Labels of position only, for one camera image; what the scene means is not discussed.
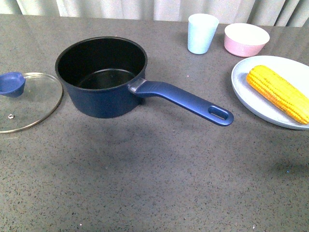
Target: curtain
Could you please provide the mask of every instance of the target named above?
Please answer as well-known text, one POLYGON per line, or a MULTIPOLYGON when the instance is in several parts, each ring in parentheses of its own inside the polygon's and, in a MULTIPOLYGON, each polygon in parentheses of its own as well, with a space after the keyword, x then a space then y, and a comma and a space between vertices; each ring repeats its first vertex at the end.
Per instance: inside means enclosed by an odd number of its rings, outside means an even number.
POLYGON ((185 22, 195 13, 228 24, 309 27, 309 0, 0 0, 0 14, 185 22))

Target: yellow corn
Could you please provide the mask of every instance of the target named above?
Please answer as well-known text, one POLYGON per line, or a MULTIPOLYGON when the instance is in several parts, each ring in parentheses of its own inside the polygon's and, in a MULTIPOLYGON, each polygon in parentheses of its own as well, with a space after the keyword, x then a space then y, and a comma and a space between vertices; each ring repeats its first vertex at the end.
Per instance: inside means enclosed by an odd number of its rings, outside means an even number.
POLYGON ((247 82, 267 100, 301 124, 309 123, 309 99, 264 65, 255 66, 247 82))

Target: paper cup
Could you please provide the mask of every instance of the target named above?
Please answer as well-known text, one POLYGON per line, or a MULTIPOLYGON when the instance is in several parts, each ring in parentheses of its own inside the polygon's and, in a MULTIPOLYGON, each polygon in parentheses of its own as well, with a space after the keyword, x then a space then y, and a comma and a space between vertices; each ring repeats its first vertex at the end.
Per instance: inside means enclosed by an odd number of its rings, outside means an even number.
POLYGON ((210 14, 193 14, 189 17, 188 50, 194 54, 208 51, 219 20, 210 14))

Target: navy blue saucepan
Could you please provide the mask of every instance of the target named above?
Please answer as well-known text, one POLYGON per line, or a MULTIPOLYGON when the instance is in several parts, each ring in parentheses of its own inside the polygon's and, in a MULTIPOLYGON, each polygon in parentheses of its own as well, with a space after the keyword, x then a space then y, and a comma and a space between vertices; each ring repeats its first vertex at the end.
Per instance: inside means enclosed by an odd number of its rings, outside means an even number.
POLYGON ((219 126, 230 125, 231 112, 165 82, 147 81, 147 55, 137 43, 119 37, 96 37, 64 50, 56 73, 75 107, 82 113, 111 118, 121 116, 158 96, 219 126))

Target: white plate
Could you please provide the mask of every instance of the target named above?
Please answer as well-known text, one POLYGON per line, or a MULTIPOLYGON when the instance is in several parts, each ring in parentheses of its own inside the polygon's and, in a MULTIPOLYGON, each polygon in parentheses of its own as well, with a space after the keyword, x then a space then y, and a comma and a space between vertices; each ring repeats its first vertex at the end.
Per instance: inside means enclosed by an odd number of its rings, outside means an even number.
POLYGON ((235 65, 232 71, 233 90, 241 103, 252 113, 281 127, 309 130, 309 124, 303 125, 296 122, 266 100, 247 83, 246 76, 256 65, 269 67, 299 89, 308 98, 309 67, 297 61, 282 57, 255 56, 243 59, 235 65))

